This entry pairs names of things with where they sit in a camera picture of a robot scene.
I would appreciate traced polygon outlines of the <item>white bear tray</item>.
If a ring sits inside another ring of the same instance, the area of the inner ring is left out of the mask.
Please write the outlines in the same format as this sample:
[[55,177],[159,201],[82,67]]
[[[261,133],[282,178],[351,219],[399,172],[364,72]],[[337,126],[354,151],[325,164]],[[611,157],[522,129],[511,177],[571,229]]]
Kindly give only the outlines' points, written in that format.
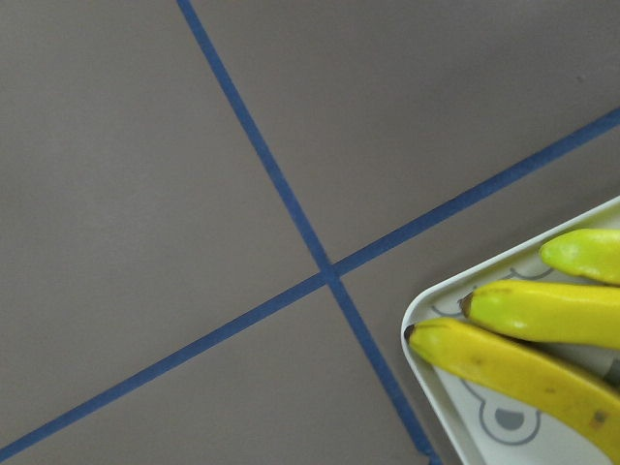
[[[495,280],[569,282],[571,276],[541,261],[541,245],[575,229],[618,227],[619,200],[612,199],[428,288],[409,304],[401,325],[438,317],[457,318],[459,299]],[[608,463],[599,449],[556,418],[434,368],[407,346],[402,351],[463,463]]]

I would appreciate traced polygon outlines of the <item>yellow banana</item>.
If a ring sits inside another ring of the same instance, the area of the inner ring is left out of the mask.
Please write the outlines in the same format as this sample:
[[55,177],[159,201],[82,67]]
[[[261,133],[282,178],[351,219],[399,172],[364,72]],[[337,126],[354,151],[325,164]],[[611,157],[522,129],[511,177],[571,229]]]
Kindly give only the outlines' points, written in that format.
[[619,285],[619,231],[579,229],[545,242],[541,260],[565,274]]
[[427,363],[554,417],[619,462],[619,392],[594,374],[453,318],[407,325],[403,339]]
[[459,301],[472,323],[541,343],[619,348],[619,290],[609,286],[500,280]]

